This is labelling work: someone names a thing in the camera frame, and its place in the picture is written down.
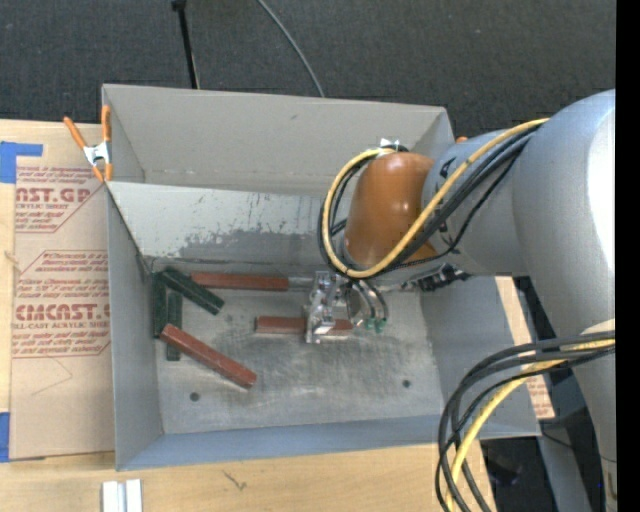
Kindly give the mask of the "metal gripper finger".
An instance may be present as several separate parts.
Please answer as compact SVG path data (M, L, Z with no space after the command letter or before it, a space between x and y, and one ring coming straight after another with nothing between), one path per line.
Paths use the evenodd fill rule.
M305 313L306 317L312 321L332 321L333 306L331 299L323 293L312 294Z
M346 335L346 321L336 320L334 323L319 323L317 325L309 323L306 326L304 341L307 344L319 344L326 338L333 338Z

